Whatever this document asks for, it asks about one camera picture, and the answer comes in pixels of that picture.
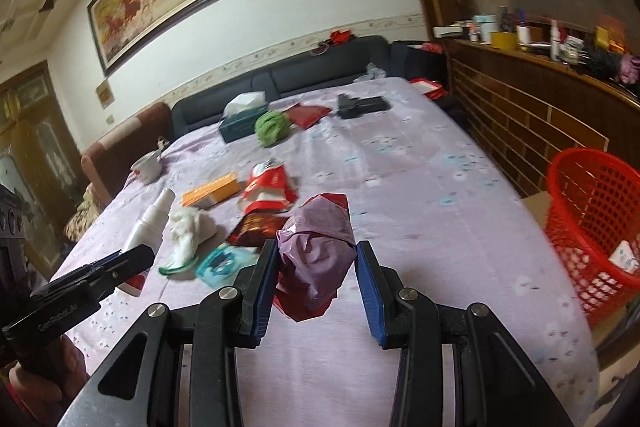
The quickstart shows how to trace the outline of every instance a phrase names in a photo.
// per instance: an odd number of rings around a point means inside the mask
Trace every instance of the floral tablecloth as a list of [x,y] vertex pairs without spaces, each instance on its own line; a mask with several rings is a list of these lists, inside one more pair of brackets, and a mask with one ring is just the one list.
[[[272,108],[294,102],[335,108],[342,92],[382,95],[392,108],[354,120],[329,115],[272,148],[262,148],[255,136],[225,144],[217,125],[189,133],[165,151],[157,182],[127,181],[58,273],[116,251],[163,187],[180,196],[231,171],[247,179],[254,164],[274,157],[297,181],[298,204],[320,192],[345,193],[356,240],[369,240],[380,264],[393,267],[405,285],[441,304],[488,304],[581,425],[598,385],[590,330],[567,275],[516,192],[471,139],[403,79],[318,90]],[[223,230],[201,245],[200,255],[239,221],[237,198],[210,214]],[[167,230],[164,237],[157,265],[172,251]],[[193,274],[167,279],[153,269],[139,298],[116,291],[70,336],[92,372],[147,306],[161,301],[175,309],[210,292]],[[323,317],[294,323],[274,309],[260,347],[236,352],[248,427],[388,425],[399,353],[382,351],[370,335],[353,267]],[[444,355],[450,360],[450,350]],[[444,425],[454,421],[449,366]]]

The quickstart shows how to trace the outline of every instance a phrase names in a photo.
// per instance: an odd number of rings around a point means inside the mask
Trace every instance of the green cloth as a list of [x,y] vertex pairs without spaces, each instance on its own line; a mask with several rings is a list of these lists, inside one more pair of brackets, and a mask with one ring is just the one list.
[[283,112],[268,111],[255,121],[255,134],[263,147],[289,136],[289,117]]

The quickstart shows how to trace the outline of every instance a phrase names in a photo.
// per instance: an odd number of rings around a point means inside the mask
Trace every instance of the red plastic basket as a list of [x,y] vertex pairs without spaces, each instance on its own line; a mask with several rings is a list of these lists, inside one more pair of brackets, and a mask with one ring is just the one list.
[[640,270],[632,275],[609,261],[623,239],[640,261],[640,174],[610,154],[567,149],[549,166],[547,186],[546,235],[596,325],[640,291]]

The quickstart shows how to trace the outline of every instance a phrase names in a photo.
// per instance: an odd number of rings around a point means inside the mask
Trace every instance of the human hand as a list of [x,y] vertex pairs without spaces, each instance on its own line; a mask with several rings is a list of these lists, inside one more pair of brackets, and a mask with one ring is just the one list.
[[82,351],[66,335],[60,337],[60,343],[68,371],[62,390],[53,382],[25,370],[19,363],[9,372],[9,382],[24,406],[46,427],[56,425],[62,416],[64,411],[59,402],[63,396],[73,400],[89,378]]

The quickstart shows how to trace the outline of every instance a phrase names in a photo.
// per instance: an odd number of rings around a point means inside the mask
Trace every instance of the silver screw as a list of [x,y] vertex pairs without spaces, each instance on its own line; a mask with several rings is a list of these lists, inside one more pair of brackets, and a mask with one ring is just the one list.
[[146,314],[149,315],[149,317],[159,317],[164,314],[165,311],[166,306],[164,304],[156,303],[151,304],[151,306],[146,309]]
[[413,288],[402,288],[398,292],[398,296],[403,301],[415,301],[418,298],[418,292]]
[[476,302],[471,304],[471,312],[476,317],[486,317],[489,314],[489,308],[487,307],[486,304]]
[[227,286],[225,288],[222,288],[218,295],[220,295],[221,299],[228,301],[236,298],[236,296],[238,295],[238,290],[233,286]]

